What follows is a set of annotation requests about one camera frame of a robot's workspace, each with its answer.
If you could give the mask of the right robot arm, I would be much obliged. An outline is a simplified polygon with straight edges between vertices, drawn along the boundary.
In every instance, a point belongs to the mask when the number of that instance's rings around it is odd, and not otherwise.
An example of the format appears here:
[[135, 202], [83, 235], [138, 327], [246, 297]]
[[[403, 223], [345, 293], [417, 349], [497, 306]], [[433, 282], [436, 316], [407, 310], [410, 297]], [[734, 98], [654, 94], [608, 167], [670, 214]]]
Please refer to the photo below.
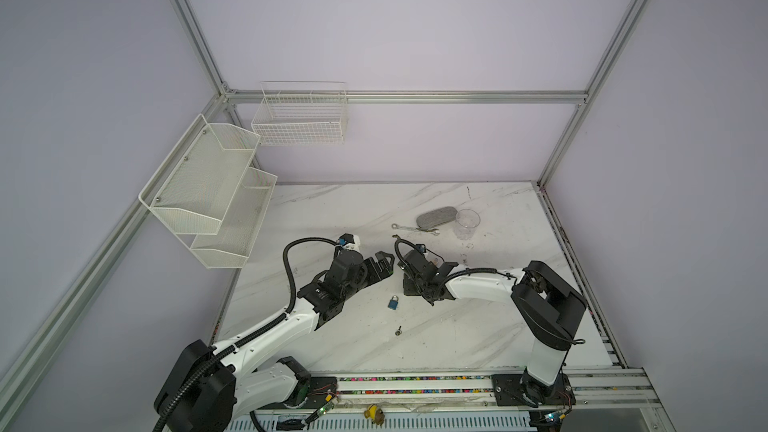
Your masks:
[[542, 261], [521, 269], [470, 268], [457, 262], [435, 264], [429, 250], [418, 245], [398, 254], [408, 296], [433, 305], [444, 300], [511, 302], [534, 337], [530, 359], [520, 379], [528, 399], [541, 403], [552, 394], [577, 337], [587, 302], [580, 292]]

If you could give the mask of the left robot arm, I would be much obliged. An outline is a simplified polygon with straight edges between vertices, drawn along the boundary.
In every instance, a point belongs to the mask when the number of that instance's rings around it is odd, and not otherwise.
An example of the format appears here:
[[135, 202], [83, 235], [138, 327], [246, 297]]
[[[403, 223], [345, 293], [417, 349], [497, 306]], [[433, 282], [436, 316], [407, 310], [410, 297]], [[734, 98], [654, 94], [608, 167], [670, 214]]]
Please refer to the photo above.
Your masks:
[[214, 345], [189, 344], [154, 401], [155, 430], [223, 431], [265, 405], [303, 404], [312, 375], [278, 352], [339, 315], [357, 292], [388, 279], [394, 263], [389, 253], [364, 258], [338, 248], [329, 269], [296, 289], [286, 310]]

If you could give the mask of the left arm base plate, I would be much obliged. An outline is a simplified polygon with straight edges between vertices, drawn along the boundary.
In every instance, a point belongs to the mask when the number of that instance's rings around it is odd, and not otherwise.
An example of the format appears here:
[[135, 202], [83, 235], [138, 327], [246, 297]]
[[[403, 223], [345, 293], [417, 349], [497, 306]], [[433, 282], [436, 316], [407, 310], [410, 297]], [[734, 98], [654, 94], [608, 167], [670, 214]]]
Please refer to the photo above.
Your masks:
[[317, 409], [326, 402], [329, 394], [338, 390], [338, 379], [335, 376], [313, 376], [305, 382], [300, 382], [297, 390], [284, 402], [274, 402], [258, 409], [258, 412], [267, 410], [286, 409]]

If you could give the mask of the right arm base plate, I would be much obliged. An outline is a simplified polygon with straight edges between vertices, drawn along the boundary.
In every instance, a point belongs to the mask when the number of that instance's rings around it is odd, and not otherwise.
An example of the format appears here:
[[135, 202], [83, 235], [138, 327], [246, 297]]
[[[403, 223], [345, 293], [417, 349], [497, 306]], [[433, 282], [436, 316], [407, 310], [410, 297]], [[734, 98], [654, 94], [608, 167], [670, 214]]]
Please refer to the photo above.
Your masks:
[[568, 377], [559, 372], [552, 385], [542, 385], [521, 374], [494, 374], [491, 376], [492, 391], [498, 406], [571, 407], [576, 399]]

